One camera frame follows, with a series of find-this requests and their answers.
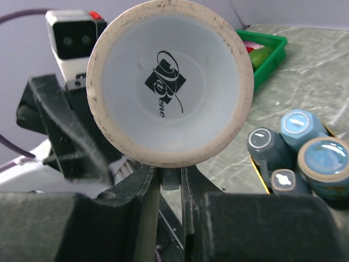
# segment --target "yellow edge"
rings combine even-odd
[[[329,129],[329,128],[327,127],[327,125],[325,125],[324,123],[323,123],[323,125],[324,125],[324,127],[327,129],[327,131],[328,131],[328,133],[329,133],[330,136],[336,137],[335,134],[333,133],[333,131],[332,131],[331,129]],[[264,189],[266,190],[267,194],[270,195],[271,192],[268,190],[267,185],[264,183],[264,180],[263,180],[263,178],[262,178],[262,176],[261,176],[261,174],[260,174],[260,172],[259,172],[259,170],[258,170],[258,168],[257,168],[257,164],[254,162],[254,160],[252,159],[251,156],[250,156],[250,161],[251,161],[251,164],[252,164],[253,168],[255,169],[256,174],[257,174],[258,178],[260,179],[260,181],[261,181],[261,183],[262,183]]]

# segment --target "cable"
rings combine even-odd
[[[161,259],[160,253],[157,249],[155,249],[155,256],[157,258],[157,262],[163,262],[163,260]]]
[[[11,20],[14,20],[14,19],[17,19],[20,17],[24,17],[24,16],[45,15],[47,13],[47,11],[49,11],[49,10],[52,10],[52,9],[51,8],[34,8],[34,9],[24,9],[24,10],[10,13],[10,14],[6,14],[3,16],[0,16],[0,25],[2,25],[3,23],[6,23],[8,21],[11,21]],[[14,151],[16,153],[25,156],[26,158],[20,159],[20,161],[23,163],[35,158],[34,154],[32,154],[28,151],[25,151],[25,150],[19,148],[18,146],[12,144],[9,140],[7,140],[2,135],[0,135],[0,143],[3,144],[8,149],[11,149],[12,151]],[[16,166],[16,165],[17,165],[16,161],[7,162],[7,163],[0,166],[0,172],[3,172],[9,168]]]

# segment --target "camera lens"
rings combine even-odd
[[[84,45],[89,45],[91,43],[91,38],[86,35],[86,36],[82,37],[81,41]]]
[[[73,45],[73,40],[70,37],[65,37],[63,39],[63,44],[66,46],[72,46]]]

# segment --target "marble countertop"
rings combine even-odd
[[[260,126],[279,130],[281,117],[292,109],[313,112],[338,137],[349,140],[349,32],[265,25],[248,30],[286,37],[287,57],[255,94],[238,136],[217,156],[198,165],[229,193],[265,193],[250,163],[246,139]],[[179,191],[162,194],[181,221]],[[344,226],[345,218],[335,217]]]

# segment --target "light blue cup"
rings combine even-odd
[[[327,136],[328,132],[315,115],[295,109],[281,119],[281,135],[290,148],[298,152],[306,142]]]
[[[339,138],[315,138],[298,153],[298,165],[312,190],[330,200],[349,198],[349,146]]]

